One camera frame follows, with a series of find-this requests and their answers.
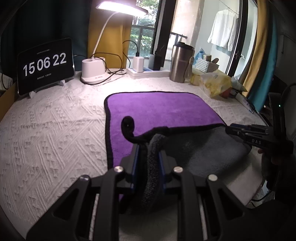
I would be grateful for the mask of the purple and grey towel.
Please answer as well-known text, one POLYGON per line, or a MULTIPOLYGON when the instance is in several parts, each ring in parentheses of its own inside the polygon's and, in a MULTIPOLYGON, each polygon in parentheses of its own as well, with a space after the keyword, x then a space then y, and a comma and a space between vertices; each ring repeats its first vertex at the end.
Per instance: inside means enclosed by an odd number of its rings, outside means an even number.
POLYGON ((205 180, 228 172, 251 150, 240 138, 227 134, 222 118, 192 93, 115 93, 105 99, 104 108, 109 167, 139 145, 135 189, 122 197, 123 204, 151 207, 172 202, 175 193, 162 186, 160 151, 205 180))

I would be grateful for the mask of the teal curtain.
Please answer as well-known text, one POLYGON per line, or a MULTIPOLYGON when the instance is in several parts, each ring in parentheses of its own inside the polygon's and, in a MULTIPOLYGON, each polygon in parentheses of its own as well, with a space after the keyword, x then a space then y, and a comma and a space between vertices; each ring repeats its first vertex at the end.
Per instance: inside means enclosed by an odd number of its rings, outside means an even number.
POLYGON ((276 19, 268 1, 258 1, 256 42, 250 67, 244 80, 247 98, 260 111, 273 79, 278 54, 276 19))

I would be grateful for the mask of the crumpled white plastic bag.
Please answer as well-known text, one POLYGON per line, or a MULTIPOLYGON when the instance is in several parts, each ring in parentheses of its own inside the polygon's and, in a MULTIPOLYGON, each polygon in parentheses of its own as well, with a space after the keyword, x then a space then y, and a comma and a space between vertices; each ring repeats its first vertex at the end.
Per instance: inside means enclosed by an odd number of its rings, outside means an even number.
POLYGON ((238 92, 248 92, 248 90, 233 76, 231 77, 232 88, 238 92))

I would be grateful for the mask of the yellow tissue pack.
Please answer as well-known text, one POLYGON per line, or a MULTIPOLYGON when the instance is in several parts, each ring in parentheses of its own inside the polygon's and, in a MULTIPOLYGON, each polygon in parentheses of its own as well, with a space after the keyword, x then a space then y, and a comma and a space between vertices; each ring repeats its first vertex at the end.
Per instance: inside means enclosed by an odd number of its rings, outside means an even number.
POLYGON ((201 75, 201 88, 210 98, 222 94, 231 87, 231 77, 219 69, 201 75))
POLYGON ((198 69, 193 69, 190 83, 192 85, 199 86, 201 84, 201 75, 203 75, 203 72, 198 69))

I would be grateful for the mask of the white textured table cloth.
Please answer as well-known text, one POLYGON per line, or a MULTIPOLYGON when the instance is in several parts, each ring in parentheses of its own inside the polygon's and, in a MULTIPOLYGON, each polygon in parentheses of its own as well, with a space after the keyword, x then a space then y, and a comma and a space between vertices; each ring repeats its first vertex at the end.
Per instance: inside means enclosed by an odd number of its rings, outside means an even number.
POLYGON ((21 237, 79 176, 106 172, 104 100, 138 91, 189 92, 227 124, 263 124, 235 99, 210 99, 199 87, 168 78, 116 76, 89 86, 76 76, 16 101, 1 120, 1 207, 21 237))

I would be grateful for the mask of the white perforated basket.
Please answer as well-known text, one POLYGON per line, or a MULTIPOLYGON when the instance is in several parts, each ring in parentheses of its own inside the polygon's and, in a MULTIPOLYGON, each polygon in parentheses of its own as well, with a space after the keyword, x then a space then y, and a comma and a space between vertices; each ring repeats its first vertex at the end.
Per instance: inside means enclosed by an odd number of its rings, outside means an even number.
POLYGON ((217 65, 216 63, 212 63, 201 58, 197 59, 197 63, 195 66, 196 69, 203 73, 214 72, 219 68, 219 65, 217 65))

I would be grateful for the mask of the stainless steel tumbler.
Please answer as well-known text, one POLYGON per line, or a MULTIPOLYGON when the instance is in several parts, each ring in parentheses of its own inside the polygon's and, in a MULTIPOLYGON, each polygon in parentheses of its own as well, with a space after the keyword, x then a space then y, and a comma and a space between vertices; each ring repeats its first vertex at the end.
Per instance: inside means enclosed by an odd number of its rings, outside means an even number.
POLYGON ((173 46, 169 76, 171 81, 184 83, 186 80, 191 78, 194 53, 194 47, 183 42, 177 42, 173 46))

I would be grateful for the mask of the white hanging shirt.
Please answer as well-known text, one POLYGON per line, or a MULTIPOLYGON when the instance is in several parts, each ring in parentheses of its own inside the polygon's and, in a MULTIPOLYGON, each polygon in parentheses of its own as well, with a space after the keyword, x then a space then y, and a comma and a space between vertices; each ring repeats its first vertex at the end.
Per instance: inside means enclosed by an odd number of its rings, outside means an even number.
POLYGON ((231 52, 234 46, 237 22, 238 17, 234 12, 228 9, 218 11, 207 42, 231 52))

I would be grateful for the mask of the white power strip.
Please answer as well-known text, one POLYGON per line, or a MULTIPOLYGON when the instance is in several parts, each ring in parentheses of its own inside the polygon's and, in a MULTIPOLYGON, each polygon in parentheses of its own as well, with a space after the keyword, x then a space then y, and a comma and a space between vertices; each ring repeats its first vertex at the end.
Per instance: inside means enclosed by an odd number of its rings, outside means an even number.
POLYGON ((126 73, 132 79, 140 79, 140 78, 161 78, 161 77, 169 77, 170 71, 166 69, 161 70, 151 70, 149 68, 144 68, 144 71, 141 73, 136 72, 134 69, 128 68, 126 69, 126 73))

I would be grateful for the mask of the black power adapter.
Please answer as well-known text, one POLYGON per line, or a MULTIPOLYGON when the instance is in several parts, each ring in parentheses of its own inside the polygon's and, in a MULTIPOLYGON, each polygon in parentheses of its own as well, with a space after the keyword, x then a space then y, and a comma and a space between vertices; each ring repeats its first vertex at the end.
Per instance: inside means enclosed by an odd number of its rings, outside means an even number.
POLYGON ((161 68, 162 57, 158 54, 150 54, 148 68, 153 71, 159 71, 161 68))

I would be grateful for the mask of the white charger adapter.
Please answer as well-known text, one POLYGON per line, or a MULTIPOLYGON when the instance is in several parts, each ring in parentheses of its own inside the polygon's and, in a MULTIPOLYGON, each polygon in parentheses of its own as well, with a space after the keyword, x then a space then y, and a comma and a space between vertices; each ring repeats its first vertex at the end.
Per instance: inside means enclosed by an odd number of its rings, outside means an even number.
POLYGON ((144 57, 135 56, 133 58, 133 70, 137 73, 142 73, 144 71, 144 57))

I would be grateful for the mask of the white desk lamp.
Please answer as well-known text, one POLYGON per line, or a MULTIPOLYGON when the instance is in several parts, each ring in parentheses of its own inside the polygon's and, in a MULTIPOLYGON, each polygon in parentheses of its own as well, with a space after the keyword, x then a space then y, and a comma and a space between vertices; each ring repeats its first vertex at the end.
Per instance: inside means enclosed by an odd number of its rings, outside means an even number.
POLYGON ((82 60, 80 80, 87 85, 106 82, 125 68, 132 18, 145 16, 136 1, 93 1, 91 5, 87 58, 82 60))

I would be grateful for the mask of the tablet showing clock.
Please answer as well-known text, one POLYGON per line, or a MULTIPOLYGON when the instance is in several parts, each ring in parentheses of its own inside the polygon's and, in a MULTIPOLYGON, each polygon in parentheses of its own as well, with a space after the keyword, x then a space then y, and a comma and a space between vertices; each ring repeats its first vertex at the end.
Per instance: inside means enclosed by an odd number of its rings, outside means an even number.
POLYGON ((75 75, 72 40, 64 38, 41 44, 23 53, 17 64, 17 90, 20 96, 66 80, 75 75))

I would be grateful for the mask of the yellow curtain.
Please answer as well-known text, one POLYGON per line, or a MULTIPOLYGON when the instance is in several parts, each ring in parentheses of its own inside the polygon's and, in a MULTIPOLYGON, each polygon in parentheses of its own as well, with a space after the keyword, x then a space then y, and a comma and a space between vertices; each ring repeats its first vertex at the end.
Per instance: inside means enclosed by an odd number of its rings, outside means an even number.
POLYGON ((93 49, 96 48, 96 56, 106 60, 108 68, 120 68, 126 65, 124 55, 128 52, 128 42, 132 28, 132 16, 116 14, 109 19, 100 42, 96 45, 104 26, 112 11, 92 8, 88 28, 88 49, 87 56, 90 57, 93 49))

